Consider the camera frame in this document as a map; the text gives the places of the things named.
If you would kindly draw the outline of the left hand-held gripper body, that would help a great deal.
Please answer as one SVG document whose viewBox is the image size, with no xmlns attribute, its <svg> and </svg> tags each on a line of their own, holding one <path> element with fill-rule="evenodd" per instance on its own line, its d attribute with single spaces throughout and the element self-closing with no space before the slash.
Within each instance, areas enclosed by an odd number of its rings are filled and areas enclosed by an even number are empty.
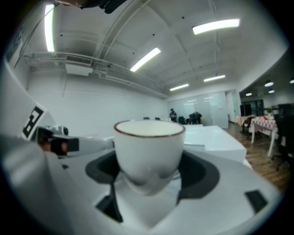
<svg viewBox="0 0 294 235">
<path fill-rule="evenodd" d="M 22 139 L 36 142 L 39 146 L 44 141 L 66 141 L 68 152 L 65 157 L 73 156 L 79 151 L 79 138 L 70 137 L 68 134 L 68 128 L 57 124 L 49 111 L 39 104 L 32 109 L 22 129 Z"/>
</svg>

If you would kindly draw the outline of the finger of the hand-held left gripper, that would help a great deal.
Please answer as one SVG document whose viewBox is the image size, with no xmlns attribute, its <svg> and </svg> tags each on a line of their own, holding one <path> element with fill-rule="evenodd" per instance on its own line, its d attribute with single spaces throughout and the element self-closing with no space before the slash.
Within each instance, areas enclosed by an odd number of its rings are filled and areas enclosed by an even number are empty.
<svg viewBox="0 0 294 235">
<path fill-rule="evenodd" d="M 112 141 L 112 139 L 79 138 L 80 152 L 99 152 L 113 148 L 114 142 Z"/>
</svg>

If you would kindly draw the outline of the person's left hand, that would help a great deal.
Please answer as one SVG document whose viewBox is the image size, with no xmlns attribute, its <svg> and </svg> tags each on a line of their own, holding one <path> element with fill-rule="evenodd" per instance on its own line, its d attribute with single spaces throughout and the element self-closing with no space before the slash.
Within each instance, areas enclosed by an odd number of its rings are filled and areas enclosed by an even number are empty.
<svg viewBox="0 0 294 235">
<path fill-rule="evenodd" d="M 64 140 L 44 141 L 40 143 L 43 151 L 53 152 L 59 156 L 66 156 L 68 152 L 68 143 Z"/>
</svg>

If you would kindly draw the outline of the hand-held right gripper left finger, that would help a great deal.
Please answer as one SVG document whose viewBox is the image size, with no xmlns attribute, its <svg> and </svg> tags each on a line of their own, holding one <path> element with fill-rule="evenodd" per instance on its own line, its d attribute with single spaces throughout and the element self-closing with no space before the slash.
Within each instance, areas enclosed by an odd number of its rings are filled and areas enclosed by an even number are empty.
<svg viewBox="0 0 294 235">
<path fill-rule="evenodd" d="M 46 231 L 58 235 L 138 235 L 98 211 L 54 153 L 36 143 L 0 137 L 0 165 L 13 196 Z"/>
</svg>

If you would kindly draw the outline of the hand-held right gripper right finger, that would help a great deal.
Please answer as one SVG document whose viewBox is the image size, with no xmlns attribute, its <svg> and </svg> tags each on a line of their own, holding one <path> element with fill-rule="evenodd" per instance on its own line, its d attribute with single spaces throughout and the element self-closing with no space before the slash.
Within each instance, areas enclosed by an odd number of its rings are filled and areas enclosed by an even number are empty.
<svg viewBox="0 0 294 235">
<path fill-rule="evenodd" d="M 282 194 L 240 162 L 184 151 L 181 190 L 152 235 L 248 235 L 275 211 Z"/>
</svg>

